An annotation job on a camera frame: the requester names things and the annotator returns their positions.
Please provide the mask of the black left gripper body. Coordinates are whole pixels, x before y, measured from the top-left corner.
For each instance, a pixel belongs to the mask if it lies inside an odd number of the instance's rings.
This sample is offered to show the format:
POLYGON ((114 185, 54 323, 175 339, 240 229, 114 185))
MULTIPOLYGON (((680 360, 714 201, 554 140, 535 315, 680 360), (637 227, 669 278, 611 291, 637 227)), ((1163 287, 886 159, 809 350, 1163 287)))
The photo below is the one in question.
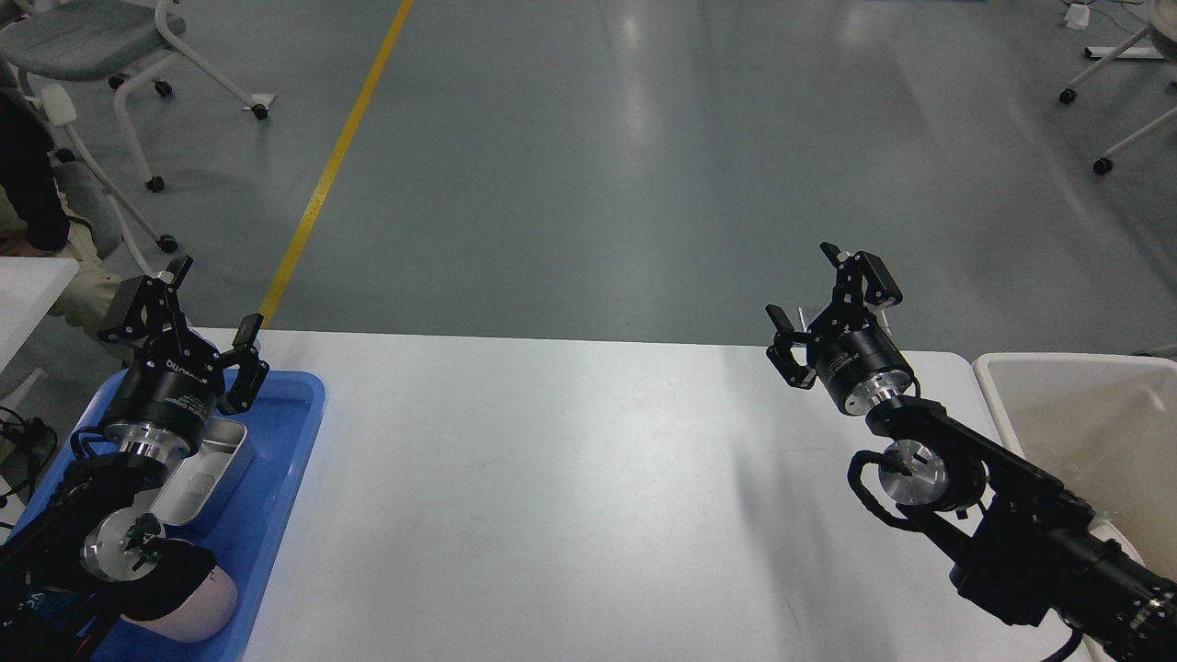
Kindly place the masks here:
POLYGON ((154 444, 165 461, 195 455, 224 395, 222 366, 217 347, 189 330, 177 285, 147 274, 124 280, 97 338, 133 351, 99 419, 106 439, 154 444))

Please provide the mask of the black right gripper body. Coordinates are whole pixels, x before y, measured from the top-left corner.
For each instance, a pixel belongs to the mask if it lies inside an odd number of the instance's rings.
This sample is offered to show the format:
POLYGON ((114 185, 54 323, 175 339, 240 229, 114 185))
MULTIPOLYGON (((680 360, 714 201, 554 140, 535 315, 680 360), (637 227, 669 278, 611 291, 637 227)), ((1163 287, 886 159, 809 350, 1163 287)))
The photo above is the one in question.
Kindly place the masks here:
POLYGON ((831 302, 807 324, 813 335, 807 364, 842 413, 864 416, 911 389, 915 372, 895 339, 875 326, 869 311, 869 306, 887 309, 900 302, 902 289, 875 253, 851 253, 845 269, 836 269, 831 302))

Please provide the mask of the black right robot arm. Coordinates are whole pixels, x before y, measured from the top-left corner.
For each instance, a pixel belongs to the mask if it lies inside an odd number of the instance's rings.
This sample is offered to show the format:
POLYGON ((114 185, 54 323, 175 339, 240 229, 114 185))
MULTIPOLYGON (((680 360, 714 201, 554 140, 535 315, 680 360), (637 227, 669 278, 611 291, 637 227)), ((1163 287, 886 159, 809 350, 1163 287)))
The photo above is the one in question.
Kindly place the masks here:
POLYGON ((1052 474, 924 398, 878 320, 903 299, 886 264, 829 241, 819 247, 836 272, 831 299, 806 327, 769 304, 766 356, 790 386, 820 382, 840 413, 887 439, 883 451, 851 457, 847 483, 863 507, 929 538, 953 561, 960 598, 1008 625, 1039 625, 1056 613, 1070 637, 1055 661, 1084 638, 1113 661, 1172 661, 1173 581, 1093 536, 1093 508, 1052 474))

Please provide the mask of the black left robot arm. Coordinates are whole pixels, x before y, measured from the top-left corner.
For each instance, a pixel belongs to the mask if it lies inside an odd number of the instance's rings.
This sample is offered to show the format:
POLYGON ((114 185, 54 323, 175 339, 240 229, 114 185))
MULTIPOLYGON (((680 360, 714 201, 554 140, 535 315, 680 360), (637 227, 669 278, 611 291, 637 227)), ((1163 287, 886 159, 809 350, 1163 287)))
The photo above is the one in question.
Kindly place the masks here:
POLYGON ((192 263, 122 282, 102 319, 99 338, 133 360, 99 422, 72 433, 44 511, 4 543, 5 661, 88 661, 121 620, 197 644, 235 613, 215 552, 169 537, 146 499, 270 375, 262 315, 242 318, 228 351, 189 327, 179 289, 192 263))

